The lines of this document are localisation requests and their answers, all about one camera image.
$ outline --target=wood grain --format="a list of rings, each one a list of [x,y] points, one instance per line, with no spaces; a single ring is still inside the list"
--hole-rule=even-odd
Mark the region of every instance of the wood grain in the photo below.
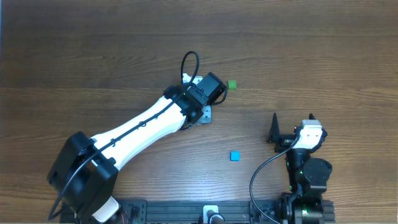
[[[283,132],[314,113],[329,132],[314,156],[333,164],[324,198],[336,219],[396,222],[397,15],[394,0],[3,0],[0,221],[44,222],[56,197],[45,177],[66,138],[146,110],[196,50],[200,75],[238,89],[211,124],[135,157],[115,196],[249,200],[252,173],[274,155],[273,112]],[[288,191],[283,160],[254,188],[258,198]]]

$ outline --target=wooden surface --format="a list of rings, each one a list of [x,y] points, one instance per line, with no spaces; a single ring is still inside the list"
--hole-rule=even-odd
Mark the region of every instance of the wooden surface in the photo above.
[[[45,178],[66,138],[153,105],[179,82],[188,50],[200,54],[200,75],[238,89],[213,123],[136,156],[115,196],[249,200],[252,173],[274,155],[273,112],[284,132],[314,113],[329,133],[313,156],[333,164],[324,198],[336,219],[397,221],[396,0],[3,0],[0,221],[44,222],[57,196]],[[257,198],[288,191],[284,160],[254,188]]]

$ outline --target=green cube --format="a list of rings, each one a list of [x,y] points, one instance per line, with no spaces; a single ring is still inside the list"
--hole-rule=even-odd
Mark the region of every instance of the green cube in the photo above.
[[[236,90],[236,80],[228,80],[228,89]]]

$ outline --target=black metal base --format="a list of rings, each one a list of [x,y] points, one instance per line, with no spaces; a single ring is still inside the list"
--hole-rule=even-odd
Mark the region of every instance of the black metal base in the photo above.
[[[118,200],[129,224],[145,223],[203,223],[203,206],[217,205],[225,223],[274,224],[254,207],[252,202],[147,202],[146,200]],[[275,217],[275,201],[257,200],[257,204],[271,218]],[[333,202],[324,201],[325,222],[334,223]],[[72,210],[61,214],[60,223],[76,223]]]

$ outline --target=blue cube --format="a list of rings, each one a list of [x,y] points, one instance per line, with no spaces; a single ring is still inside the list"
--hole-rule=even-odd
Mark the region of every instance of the blue cube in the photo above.
[[[231,161],[238,162],[240,159],[241,159],[241,153],[240,152],[231,152]]]

